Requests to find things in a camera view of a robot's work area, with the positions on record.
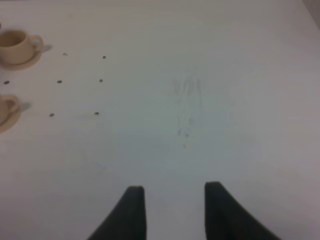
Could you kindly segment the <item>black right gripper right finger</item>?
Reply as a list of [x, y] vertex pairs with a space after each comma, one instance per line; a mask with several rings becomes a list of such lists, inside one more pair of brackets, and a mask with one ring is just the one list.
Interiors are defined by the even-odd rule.
[[204, 186], [204, 224], [208, 240], [277, 240], [220, 182]]

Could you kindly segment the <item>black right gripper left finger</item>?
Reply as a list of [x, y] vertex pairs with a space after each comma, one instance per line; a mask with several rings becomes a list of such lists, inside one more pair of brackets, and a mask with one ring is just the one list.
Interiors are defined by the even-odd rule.
[[146, 205], [142, 186], [126, 189], [106, 219], [91, 234], [90, 240], [145, 240]]

